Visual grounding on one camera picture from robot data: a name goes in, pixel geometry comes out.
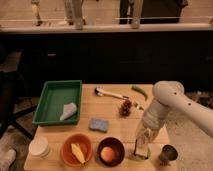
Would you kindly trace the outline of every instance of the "chair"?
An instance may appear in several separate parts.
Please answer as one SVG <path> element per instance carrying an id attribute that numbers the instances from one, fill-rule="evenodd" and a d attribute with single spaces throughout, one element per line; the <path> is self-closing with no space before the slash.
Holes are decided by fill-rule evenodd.
<path id="1" fill-rule="evenodd" d="M 31 106 L 17 113 L 13 113 L 17 100 L 17 78 L 17 72 L 0 72 L 0 138 L 7 130 L 8 126 L 12 125 L 29 139 L 33 139 L 33 135 L 18 124 L 16 120 L 33 112 L 36 106 Z"/>

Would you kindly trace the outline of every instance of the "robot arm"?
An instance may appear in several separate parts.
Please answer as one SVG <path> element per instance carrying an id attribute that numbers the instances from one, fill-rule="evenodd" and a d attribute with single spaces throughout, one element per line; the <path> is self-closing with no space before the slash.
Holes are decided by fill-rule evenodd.
<path id="1" fill-rule="evenodd" d="M 186 97 L 179 82 L 157 82 L 153 87 L 153 95 L 154 99 L 142 118 L 145 127 L 159 130 L 165 123 L 168 109 L 175 108 L 213 137 L 213 111 Z"/>

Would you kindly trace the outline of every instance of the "floor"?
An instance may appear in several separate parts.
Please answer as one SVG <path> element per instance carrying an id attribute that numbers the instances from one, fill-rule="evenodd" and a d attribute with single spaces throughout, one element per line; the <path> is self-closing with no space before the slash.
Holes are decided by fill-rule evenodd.
<path id="1" fill-rule="evenodd" d="M 87 25 L 118 24 L 119 0 L 84 0 L 83 16 Z M 183 8 L 180 23 L 209 22 L 213 18 L 212 0 L 188 0 Z M 0 0 L 0 25 L 3 27 L 29 27 L 35 24 L 35 17 L 29 0 Z M 61 26 L 65 18 L 63 0 L 40 1 L 42 26 Z"/>

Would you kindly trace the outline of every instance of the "green vegetable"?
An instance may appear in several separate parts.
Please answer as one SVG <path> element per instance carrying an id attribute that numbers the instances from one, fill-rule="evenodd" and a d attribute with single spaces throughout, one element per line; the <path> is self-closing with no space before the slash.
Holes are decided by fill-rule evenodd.
<path id="1" fill-rule="evenodd" d="M 136 85 L 133 85 L 132 86 L 132 90 L 135 90 L 135 91 L 141 93 L 145 97 L 145 100 L 147 100 L 148 95 L 147 95 L 147 93 L 142 88 L 140 88 L 140 87 L 138 87 Z"/>

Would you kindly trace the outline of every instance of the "bowl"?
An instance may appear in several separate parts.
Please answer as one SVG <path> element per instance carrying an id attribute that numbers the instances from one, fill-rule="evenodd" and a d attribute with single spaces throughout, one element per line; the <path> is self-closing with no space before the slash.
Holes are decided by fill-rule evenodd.
<path id="1" fill-rule="evenodd" d="M 65 164 L 72 167 L 82 166 L 83 164 L 72 153 L 72 143 L 78 144 L 80 146 L 86 162 L 88 162 L 92 158 L 92 143 L 86 135 L 74 134 L 68 137 L 61 147 L 61 157 Z"/>
<path id="2" fill-rule="evenodd" d="M 107 137 L 99 143 L 97 154 L 104 165 L 113 167 L 123 161 L 125 149 L 120 140 Z"/>

